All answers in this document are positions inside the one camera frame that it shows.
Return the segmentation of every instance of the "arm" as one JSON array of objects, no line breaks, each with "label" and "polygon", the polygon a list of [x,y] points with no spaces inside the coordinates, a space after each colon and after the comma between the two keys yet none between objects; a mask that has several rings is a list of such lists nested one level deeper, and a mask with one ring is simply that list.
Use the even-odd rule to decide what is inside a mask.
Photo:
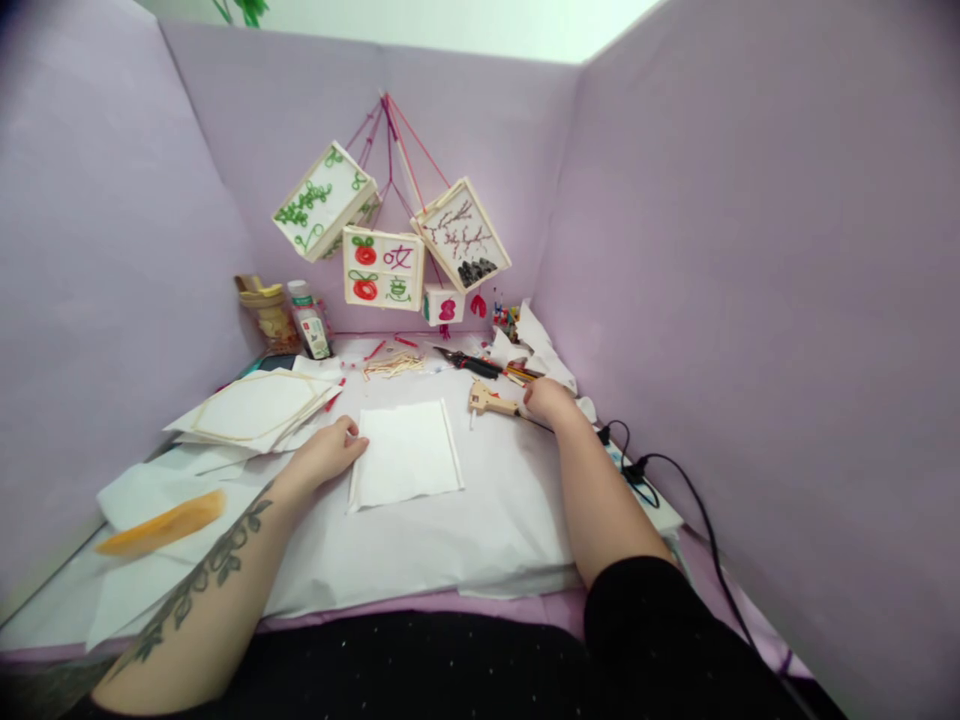
[{"label": "arm", "polygon": [[243,659],[311,493],[366,450],[347,416],[300,448],[178,585],[92,697],[114,712],[185,710],[219,697]]},{"label": "arm", "polygon": [[540,379],[527,389],[524,402],[549,421],[557,435],[567,529],[587,588],[606,567],[624,558],[649,555],[672,563],[660,534],[567,391],[553,380]]}]

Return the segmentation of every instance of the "hand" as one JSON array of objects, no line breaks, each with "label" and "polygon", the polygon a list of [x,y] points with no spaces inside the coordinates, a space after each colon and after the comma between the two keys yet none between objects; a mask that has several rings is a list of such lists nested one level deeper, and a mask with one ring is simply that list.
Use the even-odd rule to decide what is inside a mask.
[{"label": "hand", "polygon": [[318,430],[297,450],[277,479],[282,478],[305,493],[313,492],[366,452],[370,440],[356,437],[359,434],[360,429],[353,418],[341,416],[333,425]]},{"label": "hand", "polygon": [[551,424],[571,413],[580,414],[580,408],[577,407],[566,388],[550,378],[540,378],[527,385],[523,404],[534,415],[539,415]]}]

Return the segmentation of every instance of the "tattooed arm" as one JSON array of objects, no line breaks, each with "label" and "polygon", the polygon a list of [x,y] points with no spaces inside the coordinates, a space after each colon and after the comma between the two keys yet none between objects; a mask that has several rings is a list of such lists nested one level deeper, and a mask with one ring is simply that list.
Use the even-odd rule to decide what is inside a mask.
[{"label": "tattooed arm", "polygon": [[311,493],[366,450],[343,416],[290,464],[183,580],[93,691],[114,712],[175,712],[219,697],[240,664],[270,596],[287,541]]}]

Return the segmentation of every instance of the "bundle of sticks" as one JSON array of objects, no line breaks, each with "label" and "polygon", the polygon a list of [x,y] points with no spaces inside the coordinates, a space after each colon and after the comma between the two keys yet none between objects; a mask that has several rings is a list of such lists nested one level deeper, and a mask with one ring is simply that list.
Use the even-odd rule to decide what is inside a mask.
[{"label": "bundle of sticks", "polygon": [[370,382],[370,375],[375,373],[386,375],[388,378],[392,378],[400,375],[401,373],[405,373],[408,370],[422,369],[423,355],[414,355],[411,352],[402,352],[399,355],[394,355],[389,360],[368,362],[367,366],[363,369],[363,379],[366,382]]}]

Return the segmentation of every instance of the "chinese character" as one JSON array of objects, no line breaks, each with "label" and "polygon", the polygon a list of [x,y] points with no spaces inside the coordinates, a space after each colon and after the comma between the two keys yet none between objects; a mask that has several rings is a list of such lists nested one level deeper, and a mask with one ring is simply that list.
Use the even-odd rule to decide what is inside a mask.
[{"label": "chinese character", "polygon": [[383,256],[383,261],[390,266],[391,270],[396,270],[398,267],[410,270],[411,267],[407,265],[406,262],[407,258],[410,257],[410,253],[412,252],[413,248],[405,248],[401,244],[395,250],[385,253]]},{"label": "chinese character", "polygon": [[410,295],[403,297],[405,292],[407,292],[407,281],[403,278],[393,278],[390,281],[390,293],[387,297],[394,302],[409,302]]}]

